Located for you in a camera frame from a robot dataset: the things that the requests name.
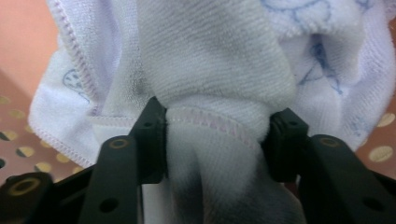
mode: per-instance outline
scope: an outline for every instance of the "white cloth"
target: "white cloth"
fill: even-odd
[[[395,1],[48,4],[60,49],[32,103],[37,135],[88,166],[150,96],[168,107],[170,178],[144,188],[146,223],[304,222],[263,165],[269,116],[289,106],[356,149],[394,89]]]

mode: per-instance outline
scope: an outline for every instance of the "white towel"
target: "white towel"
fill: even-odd
[[[269,116],[289,106],[356,149],[394,88],[396,1],[48,4],[60,49],[32,103],[41,138],[88,166],[149,97],[168,107],[169,180],[144,187],[146,223],[304,222],[263,163]]]

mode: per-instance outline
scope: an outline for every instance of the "terry cloth fabric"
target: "terry cloth fabric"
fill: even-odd
[[[48,4],[60,47],[31,107],[41,138],[88,166],[151,96],[168,108],[169,179],[144,187],[146,223],[304,223],[266,171],[269,116],[291,107],[356,149],[394,88],[395,1]]]

